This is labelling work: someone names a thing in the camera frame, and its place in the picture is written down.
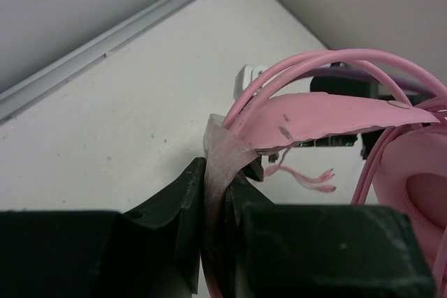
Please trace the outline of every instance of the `pink plastic piece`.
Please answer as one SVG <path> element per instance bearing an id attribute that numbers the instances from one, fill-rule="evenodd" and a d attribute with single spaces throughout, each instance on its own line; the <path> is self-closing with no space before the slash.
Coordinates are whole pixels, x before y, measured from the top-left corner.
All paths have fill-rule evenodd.
<path id="1" fill-rule="evenodd" d="M 367 132 L 389 126 L 439 122 L 431 113 L 383 100 L 323 92 L 284 94 L 261 105 L 239 137 L 263 154 L 331 134 Z"/>

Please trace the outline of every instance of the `white table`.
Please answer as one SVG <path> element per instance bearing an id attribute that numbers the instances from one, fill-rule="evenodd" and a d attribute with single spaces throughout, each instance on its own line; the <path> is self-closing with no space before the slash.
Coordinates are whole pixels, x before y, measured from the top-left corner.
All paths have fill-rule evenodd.
<path id="1" fill-rule="evenodd" d="M 203 154 L 209 114 L 228 111 L 244 64 L 322 49 L 275 0 L 197 0 L 0 127 L 0 208 L 126 211 Z M 309 80 L 287 88 L 308 90 Z M 360 149 L 289 154 L 309 176 L 333 167 L 333 194 L 284 172 L 258 187 L 275 202 L 346 203 Z"/>

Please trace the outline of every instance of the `black object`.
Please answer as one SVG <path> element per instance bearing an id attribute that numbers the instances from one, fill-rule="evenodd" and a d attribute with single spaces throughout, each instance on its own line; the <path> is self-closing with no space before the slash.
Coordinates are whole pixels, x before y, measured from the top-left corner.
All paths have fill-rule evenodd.
<path id="1" fill-rule="evenodd" d="M 264 181 L 264 169 L 262 166 L 262 156 L 258 156 L 250 164 L 242 168 L 242 172 L 254 181 Z"/>
<path id="2" fill-rule="evenodd" d="M 194 159 L 125 214 L 1 212 L 0 297 L 191 297 L 204 173 Z M 434 296 L 409 221 L 392 209 L 275 205 L 243 172 L 221 208 L 211 265 L 225 298 Z"/>
<path id="3" fill-rule="evenodd" d="M 197 293 L 205 159 L 135 209 L 0 213 L 0 297 Z"/>
<path id="4" fill-rule="evenodd" d="M 407 217 L 380 206 L 250 204 L 235 297 L 433 298 Z"/>

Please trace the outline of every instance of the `dark marking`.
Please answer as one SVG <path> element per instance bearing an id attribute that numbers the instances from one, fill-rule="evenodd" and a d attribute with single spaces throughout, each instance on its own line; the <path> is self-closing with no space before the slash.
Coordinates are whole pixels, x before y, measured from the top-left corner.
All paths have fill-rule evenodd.
<path id="1" fill-rule="evenodd" d="M 281 134 L 287 139 L 287 140 L 292 140 L 292 135 L 288 132 L 288 130 L 286 130 L 283 126 L 278 127 L 279 131 L 281 132 Z"/>

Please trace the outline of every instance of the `metal frame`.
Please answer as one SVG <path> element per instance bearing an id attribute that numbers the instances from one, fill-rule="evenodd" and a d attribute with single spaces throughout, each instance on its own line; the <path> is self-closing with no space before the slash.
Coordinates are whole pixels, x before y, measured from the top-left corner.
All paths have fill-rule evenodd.
<path id="1" fill-rule="evenodd" d="M 70 79 L 176 13 L 193 0 L 160 0 L 0 94 L 0 121 L 8 120 Z"/>

